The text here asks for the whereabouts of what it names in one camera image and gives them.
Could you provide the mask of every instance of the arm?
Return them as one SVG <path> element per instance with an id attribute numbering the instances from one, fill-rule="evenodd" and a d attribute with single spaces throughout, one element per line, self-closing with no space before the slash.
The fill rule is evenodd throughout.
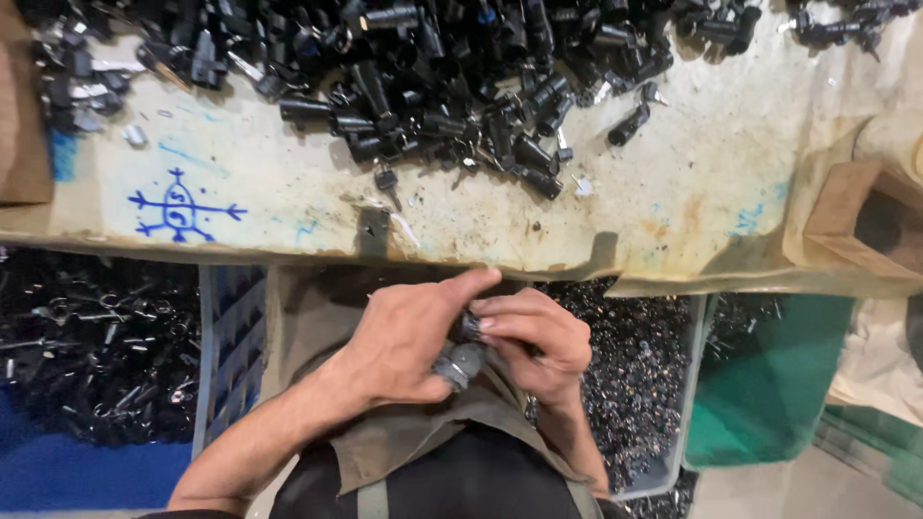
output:
<path id="1" fill-rule="evenodd" d="M 243 516 L 292 456 L 341 423 L 379 405 L 445 400 L 451 388 L 433 361 L 464 305 L 499 280 L 498 271 L 469 271 L 377 290 L 350 342 L 224 431 L 180 478 L 167 510 Z"/>
<path id="2" fill-rule="evenodd" d="M 610 499 L 603 456 L 583 413 L 580 375 L 590 363 L 590 327 L 532 288 L 515 296 L 473 301 L 483 340 L 509 364 L 516 384 L 538 401 L 538 431 L 570 467 L 593 482 L 592 494 Z M 529 356 L 523 343 L 543 354 Z"/>

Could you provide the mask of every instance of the workbench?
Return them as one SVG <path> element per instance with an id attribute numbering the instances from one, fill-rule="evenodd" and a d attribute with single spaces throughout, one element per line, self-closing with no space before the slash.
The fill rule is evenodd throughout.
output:
<path id="1" fill-rule="evenodd" d="M 623 148 L 605 135 L 638 92 L 572 110 L 564 133 L 576 156 L 554 201 L 510 176 L 402 163 L 403 210 L 389 215 L 372 169 L 353 162 L 343 139 L 296 132 L 245 77 L 190 95 L 143 73 L 101 132 L 52 133 L 54 201 L 2 209 L 0 240 L 195 262 L 488 264 L 527 279 L 617 273 L 624 295 L 854 295 L 838 277 L 857 274 L 848 265 L 799 264 L 784 247 L 793 176 L 870 117 L 923 108 L 923 58 L 910 51 L 923 48 L 923 16 L 888 27 L 878 64 L 853 43 L 812 52 L 777 32 L 787 15 L 774 10 L 764 8 L 737 57 L 672 33 L 676 63 L 657 79 L 670 105 L 652 105 Z M 91 51 L 131 60 L 139 42 L 123 36 Z M 143 148 L 122 137 L 129 124 L 147 134 Z M 906 290 L 871 285 L 864 295 Z"/>

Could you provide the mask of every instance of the floor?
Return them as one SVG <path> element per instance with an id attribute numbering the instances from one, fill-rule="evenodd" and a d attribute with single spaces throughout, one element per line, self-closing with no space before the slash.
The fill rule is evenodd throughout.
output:
<path id="1" fill-rule="evenodd" d="M 281 481 L 247 517 L 269 516 Z M 0 519 L 130 519 L 146 511 L 0 513 Z M 690 519 L 923 519 L 923 509 L 829 454 L 808 449 L 795 462 L 702 473 Z"/>

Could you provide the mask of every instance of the strap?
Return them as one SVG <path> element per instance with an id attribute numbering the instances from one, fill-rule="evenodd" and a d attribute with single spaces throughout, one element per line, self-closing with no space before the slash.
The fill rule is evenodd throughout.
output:
<path id="1" fill-rule="evenodd" d="M 569 479 L 566 479 L 566 481 L 570 496 L 574 499 L 574 504 L 577 505 L 577 511 L 580 512 L 581 519 L 603 519 L 603 511 L 599 509 L 599 503 L 596 502 L 596 498 L 593 497 L 590 490 L 586 488 L 586 484 Z"/>
<path id="2" fill-rule="evenodd" d="M 356 519 L 388 519 L 388 484 L 385 477 L 360 487 L 355 494 Z"/>

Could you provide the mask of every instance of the cardboard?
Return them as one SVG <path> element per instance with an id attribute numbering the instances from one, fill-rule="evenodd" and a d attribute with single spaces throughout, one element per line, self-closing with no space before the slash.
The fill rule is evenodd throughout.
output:
<path id="1" fill-rule="evenodd" d="M 31 39 L 13 1 L 0 0 L 0 203 L 47 202 L 54 194 Z"/>
<path id="2" fill-rule="evenodd" d="M 869 197 L 883 200 L 891 218 L 883 229 L 894 241 L 884 253 L 856 237 L 859 211 Z M 923 187 L 885 161 L 830 168 L 805 237 L 881 276 L 923 279 Z"/>

